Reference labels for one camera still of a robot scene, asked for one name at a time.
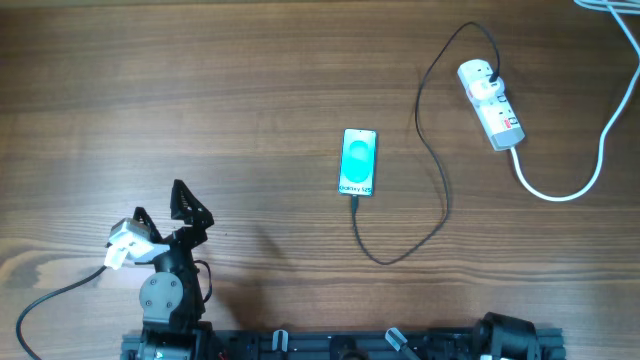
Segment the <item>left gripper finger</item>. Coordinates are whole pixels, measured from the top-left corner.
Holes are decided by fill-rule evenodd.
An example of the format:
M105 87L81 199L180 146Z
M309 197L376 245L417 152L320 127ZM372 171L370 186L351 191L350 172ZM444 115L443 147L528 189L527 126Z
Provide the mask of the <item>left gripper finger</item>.
M170 198L171 219L206 230L214 225L212 213L193 195L186 184L175 179Z
M156 225L143 207L135 208L133 219L144 224L149 229L149 241L151 243L160 244L163 241Z

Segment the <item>white power strip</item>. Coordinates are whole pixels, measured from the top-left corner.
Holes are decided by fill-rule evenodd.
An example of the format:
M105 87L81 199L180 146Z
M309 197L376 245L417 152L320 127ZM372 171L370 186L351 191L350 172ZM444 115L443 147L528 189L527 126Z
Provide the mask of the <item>white power strip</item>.
M491 81L494 70L487 61L473 59L461 64L457 75L467 95L466 90L470 83L484 78L489 78ZM505 91L503 95L489 101L479 105L471 103L471 105L495 151L509 150L525 138L523 128Z

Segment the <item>smartphone with turquoise screen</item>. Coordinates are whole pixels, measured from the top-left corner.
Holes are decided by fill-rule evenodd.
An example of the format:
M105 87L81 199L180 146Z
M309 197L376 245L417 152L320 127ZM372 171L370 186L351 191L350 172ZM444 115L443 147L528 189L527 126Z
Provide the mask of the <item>smartphone with turquoise screen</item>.
M377 133L375 131L344 130L338 182L340 194L373 195L376 152Z

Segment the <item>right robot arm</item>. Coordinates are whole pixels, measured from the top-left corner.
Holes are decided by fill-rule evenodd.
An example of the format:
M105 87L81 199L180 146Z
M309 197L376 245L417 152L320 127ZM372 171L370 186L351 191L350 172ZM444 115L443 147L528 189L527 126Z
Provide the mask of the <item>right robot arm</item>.
M474 326L471 352L475 359L539 360L541 347L532 322L488 312Z

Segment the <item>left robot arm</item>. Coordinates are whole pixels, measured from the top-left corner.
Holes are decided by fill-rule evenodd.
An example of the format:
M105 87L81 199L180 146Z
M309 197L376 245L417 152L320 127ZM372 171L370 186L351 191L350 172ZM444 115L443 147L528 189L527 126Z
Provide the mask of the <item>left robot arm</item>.
M207 241L206 230L214 224L211 212L176 179L170 199L171 218L183 226L163 238L146 213L138 207L134 218L151 230L154 245L168 249L149 263L155 273L143 283L139 300L143 309L143 328L138 337L123 339L120 357L141 359L212 359L212 325L201 320L205 302L198 280L198 261L192 250Z

